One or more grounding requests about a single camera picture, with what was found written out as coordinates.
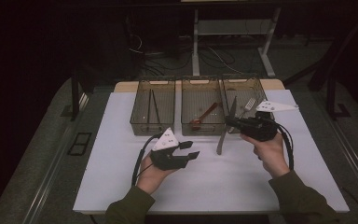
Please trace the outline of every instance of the hand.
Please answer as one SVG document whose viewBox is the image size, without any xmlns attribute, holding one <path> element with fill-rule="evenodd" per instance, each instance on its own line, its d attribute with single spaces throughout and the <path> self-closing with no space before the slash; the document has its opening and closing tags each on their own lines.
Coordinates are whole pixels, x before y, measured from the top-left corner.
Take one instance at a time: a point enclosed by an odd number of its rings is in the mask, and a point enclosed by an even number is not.
<svg viewBox="0 0 358 224">
<path fill-rule="evenodd" d="M 152 194 L 158 189 L 165 177 L 175 171 L 177 170 L 162 171 L 158 167 L 154 166 L 149 153 L 141 162 L 140 172 L 142 173 L 138 177 L 136 186 L 144 192 Z"/>
<path fill-rule="evenodd" d="M 283 156 L 282 135 L 277 133 L 275 137 L 266 142 L 259 142 L 254 138 L 241 134 L 241 138 L 255 145 L 254 153 L 263 162 L 263 167 L 272 178 L 277 178 L 290 172 Z"/>
</svg>

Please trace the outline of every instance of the floor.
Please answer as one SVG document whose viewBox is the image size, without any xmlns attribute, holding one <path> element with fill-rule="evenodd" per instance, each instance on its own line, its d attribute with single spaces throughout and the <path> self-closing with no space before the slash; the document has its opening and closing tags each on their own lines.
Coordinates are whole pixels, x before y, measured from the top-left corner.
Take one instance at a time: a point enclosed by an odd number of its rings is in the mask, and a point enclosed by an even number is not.
<svg viewBox="0 0 358 224">
<path fill-rule="evenodd" d="M 306 47 L 305 42 L 303 36 L 273 39 L 268 56 L 276 78 L 285 80 L 318 61 L 330 45 L 329 42 L 311 42 Z M 145 63 L 138 64 L 140 76 L 191 76 L 191 39 L 183 37 L 181 43 L 182 53 L 176 58 L 167 57 L 158 50 L 147 52 Z M 256 52 L 261 44 L 258 36 L 203 38 L 200 41 L 200 73 L 217 75 L 236 73 L 237 70 L 255 72 L 260 78 L 268 78 Z M 324 109 L 325 90 L 309 91 L 307 84 L 310 78 L 311 74 L 302 77 L 286 89 L 294 95 L 312 137 L 351 210 L 340 214 L 341 222 L 356 224 L 358 172 L 354 170 L 358 164 L 350 163 L 348 155 L 358 157 L 358 104 L 344 87 L 338 85 L 337 103 L 344 104 L 351 116 L 331 120 Z M 79 116 L 71 121 L 62 115 L 62 111 L 71 104 L 70 80 L 62 84 L 2 195 L 0 223 L 7 223 L 8 220 L 10 223 L 91 223 L 89 216 L 74 212 L 72 207 L 112 89 L 113 86 L 99 86 L 93 94 L 87 94 Z M 91 133 L 86 153 L 83 156 L 66 155 L 77 133 Z M 104 223 L 103 216 L 94 218 L 95 222 Z M 284 223 L 282 217 L 276 214 L 268 218 L 272 224 Z M 244 223 L 242 219 L 231 222 Z"/>
</svg>

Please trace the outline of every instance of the person's right hand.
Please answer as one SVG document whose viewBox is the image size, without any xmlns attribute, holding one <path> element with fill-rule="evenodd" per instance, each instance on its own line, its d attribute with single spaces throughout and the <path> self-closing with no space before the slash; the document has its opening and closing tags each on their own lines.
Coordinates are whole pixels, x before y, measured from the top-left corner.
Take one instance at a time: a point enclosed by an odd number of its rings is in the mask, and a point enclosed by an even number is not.
<svg viewBox="0 0 358 224">
<path fill-rule="evenodd" d="M 280 133 L 265 142 L 259 142 L 244 134 L 241 134 L 241 138 L 255 145 L 254 153 L 263 162 L 264 169 L 269 172 L 272 178 L 277 178 L 290 172 L 283 156 L 283 142 Z"/>
</svg>

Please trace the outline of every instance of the dark green sleeve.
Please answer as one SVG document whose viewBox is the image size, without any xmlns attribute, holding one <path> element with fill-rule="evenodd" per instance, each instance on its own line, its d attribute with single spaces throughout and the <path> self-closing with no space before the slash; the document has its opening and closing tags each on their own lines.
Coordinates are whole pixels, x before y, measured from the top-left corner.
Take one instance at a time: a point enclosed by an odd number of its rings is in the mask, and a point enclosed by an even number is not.
<svg viewBox="0 0 358 224">
<path fill-rule="evenodd" d="M 269 184 L 288 223 L 339 223 L 338 214 L 327 204 L 325 197 L 304 185 L 295 171 L 272 179 Z"/>
<path fill-rule="evenodd" d="M 106 223 L 141 224 L 155 200 L 143 190 L 132 186 L 120 201 L 111 203 L 106 210 Z"/>
</svg>

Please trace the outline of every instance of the person's left hand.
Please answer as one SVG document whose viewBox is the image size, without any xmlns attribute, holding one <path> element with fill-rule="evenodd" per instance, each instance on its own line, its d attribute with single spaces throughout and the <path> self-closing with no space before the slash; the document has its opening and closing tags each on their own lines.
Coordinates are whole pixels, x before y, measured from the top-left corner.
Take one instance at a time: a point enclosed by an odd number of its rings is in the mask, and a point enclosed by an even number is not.
<svg viewBox="0 0 358 224">
<path fill-rule="evenodd" d="M 152 194 L 158 189 L 165 177 L 175 171 L 177 170 L 163 171 L 154 166 L 149 153 L 141 162 L 141 173 L 139 174 L 136 186 L 144 192 Z"/>
</svg>

